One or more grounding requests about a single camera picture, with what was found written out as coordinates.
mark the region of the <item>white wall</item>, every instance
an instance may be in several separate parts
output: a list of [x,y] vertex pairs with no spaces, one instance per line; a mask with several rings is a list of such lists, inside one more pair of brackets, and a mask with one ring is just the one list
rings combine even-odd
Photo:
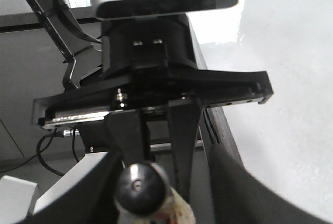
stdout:
[[267,104],[224,108],[245,167],[331,222],[332,19],[332,0],[240,0],[191,14],[209,69],[269,73]]

